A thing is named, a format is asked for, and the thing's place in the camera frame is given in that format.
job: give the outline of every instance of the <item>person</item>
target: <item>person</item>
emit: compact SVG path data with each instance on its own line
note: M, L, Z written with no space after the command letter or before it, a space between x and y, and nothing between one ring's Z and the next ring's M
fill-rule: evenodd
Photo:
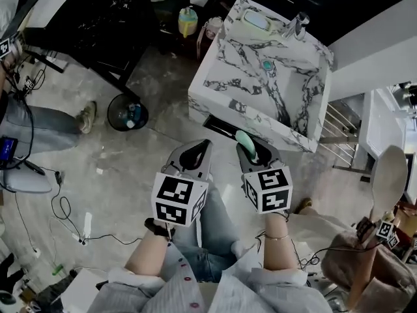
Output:
M8 95L5 82L15 63L12 53L0 64L0 136L18 140L15 157L29 154L32 138L32 123L23 102ZM96 117L96 102L87 103L77 117L49 108L30 106L33 116L33 146L31 154L45 151L60 151L78 144L81 134L88 134Z
M164 223L149 218L154 228L147 225L124 268L109 272L89 313L331 312L321 293L305 286L308 274L297 269L283 214L265 216L263 267L255 245L246 250L239 241L212 182L200 217L201 247L195 222L177 227L169 242Z
M8 268L14 262L14 255L10 254L0 263L0 291L6 291L13 294L13 288L16 283L25 275L23 269L16 271L14 274L7 276Z
M416 293L417 279L391 250L370 237L374 227L369 224L372 225L371 221L364 217L357 226L357 235L352 227L337 218L320 215L310 198L302 201L288 222L293 238L306 242L314 252L328 247L364 250L361 253L325 250L317 254L323 275L349 292L348 310L357 313L402 312Z

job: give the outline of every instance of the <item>floor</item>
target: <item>floor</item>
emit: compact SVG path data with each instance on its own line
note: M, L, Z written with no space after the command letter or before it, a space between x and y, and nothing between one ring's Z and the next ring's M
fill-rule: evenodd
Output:
M254 212L241 189L241 171L235 142L207 130L188 118L188 86L198 69L195 61L171 53L160 55L149 48L134 70L128 86L139 94L149 110L145 128L132 132L113 130L106 119L108 104L119 92L99 76L76 65L64 74L46 70L46 81L28 98L34 106L54 108L76 115L88 100L98 103L93 131L80 144L66 151L37 154L31 161L64 173L60 196L71 203L71 220L83 229L86 212L93 214L92 236L111 233L131 241L145 233L144 220L152 216L150 196L154 176L176 147L192 140L211 139L214 154L211 172L232 221L247 245L262 228L263 220ZM371 192L359 175L333 170L334 156L319 148L315 154L282 152L293 178L292 208L305 197L314 199L318 212L333 215L351 224L371 209ZM54 183L53 173L48 172ZM123 246L112 238L90 241L81 246L62 224L52 218L49 194L16 194L33 244L33 254L14 196L4 192L1 211L5 223L4 243L29 270L31 285L41 290L63 275L52 276L55 264L64 271L94 267L104 271L123 265L136 245Z

